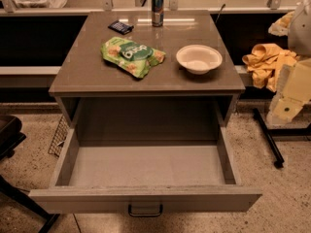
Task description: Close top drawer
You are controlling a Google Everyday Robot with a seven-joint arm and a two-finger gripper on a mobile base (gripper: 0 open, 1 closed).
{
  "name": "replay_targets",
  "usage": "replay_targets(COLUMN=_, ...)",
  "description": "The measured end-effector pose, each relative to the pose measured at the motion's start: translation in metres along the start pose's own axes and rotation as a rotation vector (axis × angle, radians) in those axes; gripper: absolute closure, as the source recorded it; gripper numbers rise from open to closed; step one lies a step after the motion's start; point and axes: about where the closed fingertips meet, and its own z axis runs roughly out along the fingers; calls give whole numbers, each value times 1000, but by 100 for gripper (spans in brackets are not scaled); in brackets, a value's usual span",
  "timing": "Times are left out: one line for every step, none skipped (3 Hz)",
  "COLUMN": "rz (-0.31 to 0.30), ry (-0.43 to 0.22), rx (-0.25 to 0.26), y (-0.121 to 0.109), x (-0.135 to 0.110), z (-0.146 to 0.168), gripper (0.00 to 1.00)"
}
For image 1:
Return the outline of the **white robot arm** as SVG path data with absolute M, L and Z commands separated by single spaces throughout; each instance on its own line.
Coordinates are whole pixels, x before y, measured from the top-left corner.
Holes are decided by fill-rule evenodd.
M 277 91 L 269 106 L 269 124 L 291 122 L 311 100 L 311 0 L 300 2 L 290 22 L 289 49 L 300 56 L 296 64 L 284 64 Z

